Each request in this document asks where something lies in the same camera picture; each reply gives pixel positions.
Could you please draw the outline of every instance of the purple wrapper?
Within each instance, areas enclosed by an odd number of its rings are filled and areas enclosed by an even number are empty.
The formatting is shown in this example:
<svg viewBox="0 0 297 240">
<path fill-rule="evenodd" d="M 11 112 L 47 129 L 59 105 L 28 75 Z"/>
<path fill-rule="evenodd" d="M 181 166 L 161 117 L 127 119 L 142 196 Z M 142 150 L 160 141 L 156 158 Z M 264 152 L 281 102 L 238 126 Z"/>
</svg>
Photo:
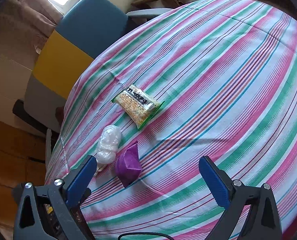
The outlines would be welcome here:
<svg viewBox="0 0 297 240">
<path fill-rule="evenodd" d="M 137 141 L 118 157 L 115 172 L 124 187 L 128 187 L 138 179 L 142 172 L 142 166 L 138 159 Z"/>
</svg>

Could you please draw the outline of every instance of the multicolored chair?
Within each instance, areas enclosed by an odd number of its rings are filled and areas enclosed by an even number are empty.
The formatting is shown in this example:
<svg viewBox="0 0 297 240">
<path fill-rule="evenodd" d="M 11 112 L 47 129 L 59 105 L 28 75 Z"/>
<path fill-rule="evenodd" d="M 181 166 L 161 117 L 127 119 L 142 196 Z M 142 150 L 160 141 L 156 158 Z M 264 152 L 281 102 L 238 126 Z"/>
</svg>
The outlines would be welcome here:
<svg viewBox="0 0 297 240">
<path fill-rule="evenodd" d="M 169 10 L 141 10 L 128 16 L 108 0 L 80 0 L 47 40 L 29 79 L 24 109 L 18 100 L 13 113 L 44 133 L 47 128 L 59 132 L 55 109 L 65 105 L 92 61 L 138 26 L 131 18 L 154 18 Z"/>
</svg>

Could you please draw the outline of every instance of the snack package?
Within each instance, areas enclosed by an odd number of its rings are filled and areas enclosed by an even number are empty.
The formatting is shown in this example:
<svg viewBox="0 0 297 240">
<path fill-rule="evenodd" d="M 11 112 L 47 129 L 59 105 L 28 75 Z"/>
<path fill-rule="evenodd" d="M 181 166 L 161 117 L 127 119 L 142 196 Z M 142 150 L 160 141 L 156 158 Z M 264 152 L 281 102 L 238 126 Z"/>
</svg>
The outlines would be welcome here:
<svg viewBox="0 0 297 240">
<path fill-rule="evenodd" d="M 138 129 L 141 129 L 152 119 L 164 103 L 158 102 L 135 85 L 130 85 L 123 90 L 113 98 L 112 102 L 119 104 L 124 109 L 136 123 Z"/>
<path fill-rule="evenodd" d="M 118 157 L 115 164 L 115 172 L 124 187 L 128 187 L 138 179 L 142 172 L 142 166 L 138 158 L 137 141 Z"/>
</svg>

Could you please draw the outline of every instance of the silver screw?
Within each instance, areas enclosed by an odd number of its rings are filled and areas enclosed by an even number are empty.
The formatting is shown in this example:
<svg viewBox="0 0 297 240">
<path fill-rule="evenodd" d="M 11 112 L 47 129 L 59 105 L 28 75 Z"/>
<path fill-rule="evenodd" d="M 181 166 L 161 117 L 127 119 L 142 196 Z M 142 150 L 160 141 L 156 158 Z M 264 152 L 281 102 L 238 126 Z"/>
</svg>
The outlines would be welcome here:
<svg viewBox="0 0 297 240">
<path fill-rule="evenodd" d="M 55 186 L 62 185 L 62 183 L 63 183 L 63 181 L 61 179 L 55 179 L 55 181 L 54 181 Z"/>
<path fill-rule="evenodd" d="M 270 186 L 269 184 L 267 184 L 267 183 L 264 183 L 264 188 L 265 188 L 265 189 L 270 189 L 271 186 Z"/>
<path fill-rule="evenodd" d="M 233 181 L 233 184 L 234 184 L 235 186 L 239 187 L 239 186 L 242 185 L 242 182 L 241 182 L 240 180 L 236 179 L 236 180 Z"/>
<path fill-rule="evenodd" d="M 33 185 L 32 183 L 28 182 L 25 184 L 25 188 L 30 188 L 32 185 Z"/>
</svg>

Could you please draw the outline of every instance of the striped tablecloth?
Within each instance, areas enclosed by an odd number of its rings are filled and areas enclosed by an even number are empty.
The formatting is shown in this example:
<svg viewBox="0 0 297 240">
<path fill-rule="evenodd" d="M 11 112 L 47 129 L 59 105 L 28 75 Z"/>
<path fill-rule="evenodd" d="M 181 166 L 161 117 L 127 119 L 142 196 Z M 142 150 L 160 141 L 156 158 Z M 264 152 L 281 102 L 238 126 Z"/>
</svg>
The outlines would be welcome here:
<svg viewBox="0 0 297 240">
<path fill-rule="evenodd" d="M 111 102 L 132 83 L 165 101 L 141 131 Z M 96 239 L 134 231 L 204 239 L 223 208 L 199 174 L 203 155 L 245 185 L 269 183 L 283 230 L 297 215 L 297 21 L 276 8 L 201 0 L 163 14 L 98 56 L 64 112 L 47 183 L 95 154 L 109 124 L 122 131 L 118 154 L 139 142 L 134 184 L 124 188 L 113 163 L 89 185 L 82 211 Z"/>
</svg>

